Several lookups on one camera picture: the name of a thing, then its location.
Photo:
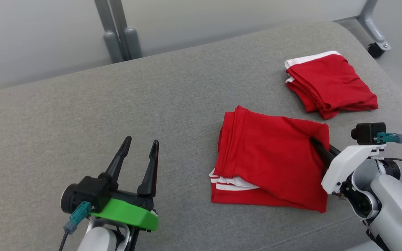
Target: white trim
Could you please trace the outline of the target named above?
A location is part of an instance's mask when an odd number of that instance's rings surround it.
[[[285,83],[292,83],[294,81],[294,78],[293,77],[289,77],[289,79],[287,79],[286,81],[285,81]]]
[[[215,186],[218,190],[224,190],[224,191],[246,191],[246,190],[252,190],[252,189],[257,189],[257,188],[245,188],[245,187],[238,187],[234,185],[224,185],[224,184],[218,184]]]
[[[243,188],[251,188],[251,189],[258,189],[259,187],[244,181],[241,177],[239,176],[234,176],[233,178],[223,178],[218,175],[214,175],[215,168],[209,173],[210,177],[210,182],[211,183],[226,183],[229,185],[234,185],[238,187],[243,187]]]
[[[296,64],[301,64],[301,63],[305,63],[308,61],[312,61],[315,59],[320,59],[322,57],[326,57],[329,55],[341,55],[339,52],[337,51],[326,51],[326,52],[322,52],[316,55],[311,55],[311,56],[306,56],[306,57],[300,57],[300,58],[295,58],[295,59],[288,59],[285,61],[285,67],[286,69],[289,69],[289,67],[296,65]]]
[[[233,178],[223,178],[220,177],[218,179],[219,183],[226,183],[226,184],[232,184],[237,187],[243,187],[243,188],[252,188],[252,189],[258,189],[259,187],[244,181],[242,178],[239,176],[234,176]]]

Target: folded red shorts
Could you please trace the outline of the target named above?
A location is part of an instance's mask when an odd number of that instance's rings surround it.
[[[289,59],[286,83],[305,105],[307,112],[318,110],[323,119],[340,110],[364,111],[378,108],[378,99],[338,52]]]
[[[267,116],[241,106],[226,112],[210,175],[212,202],[325,212],[323,163],[310,137],[329,149],[327,124]]]

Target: connector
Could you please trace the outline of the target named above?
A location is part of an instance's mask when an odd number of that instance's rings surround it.
[[[68,230],[69,234],[72,235],[80,222],[89,215],[91,210],[91,203],[87,201],[80,203],[75,211],[69,216],[69,221],[64,225],[63,229],[65,231]]]
[[[395,142],[398,144],[402,144],[402,135],[396,133],[377,133],[376,142],[378,143]]]

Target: gray couch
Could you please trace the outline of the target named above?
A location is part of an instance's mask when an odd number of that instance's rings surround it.
[[[133,142],[119,179],[135,191],[154,139],[161,143],[157,232],[137,250],[344,250],[368,241],[351,207],[329,198],[327,212],[210,202],[209,172],[225,111],[323,122],[286,88],[284,60],[335,50],[370,89],[379,109],[326,121],[331,143],[356,144],[361,122],[402,133],[402,96],[356,38],[339,24],[288,24],[185,50],[0,90],[0,250],[57,250],[68,215],[62,191],[107,168],[127,135]],[[386,156],[402,157],[402,145]],[[76,250],[83,223],[66,243]]]

